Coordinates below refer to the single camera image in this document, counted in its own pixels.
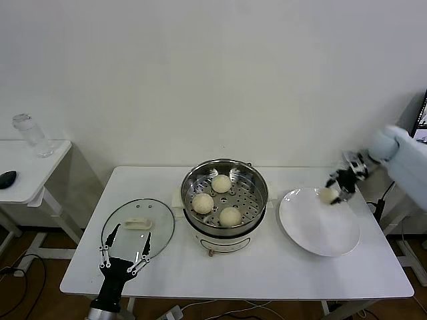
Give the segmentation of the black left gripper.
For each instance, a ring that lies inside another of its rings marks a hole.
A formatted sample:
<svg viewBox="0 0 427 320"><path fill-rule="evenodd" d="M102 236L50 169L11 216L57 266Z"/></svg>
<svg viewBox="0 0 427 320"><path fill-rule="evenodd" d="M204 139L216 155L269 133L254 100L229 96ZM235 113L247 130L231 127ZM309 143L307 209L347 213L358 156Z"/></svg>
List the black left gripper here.
<svg viewBox="0 0 427 320"><path fill-rule="evenodd" d="M104 280L97 296L100 301L118 302L125 284L133 279L151 260L149 253L151 251L151 232L148 233L142 252L133 264L131 261L121 258L109 258L109 249L112 247L119 224L107 236L106 240L99 246L100 263L99 267L104 276Z"/></svg>

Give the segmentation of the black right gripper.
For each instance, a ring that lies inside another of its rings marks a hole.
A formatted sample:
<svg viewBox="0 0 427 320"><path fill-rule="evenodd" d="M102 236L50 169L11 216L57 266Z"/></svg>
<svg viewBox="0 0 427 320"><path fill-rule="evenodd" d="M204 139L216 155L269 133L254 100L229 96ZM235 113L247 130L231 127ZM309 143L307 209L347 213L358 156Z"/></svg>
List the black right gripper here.
<svg viewBox="0 0 427 320"><path fill-rule="evenodd" d="M348 202L352 198L352 195L356 192L356 183L358 182L357 175L353 172L352 169L339 169L329 176L325 187L331 187L336 182L340 188L340 195L343 196L335 197L330 203L339 204Z"/></svg>

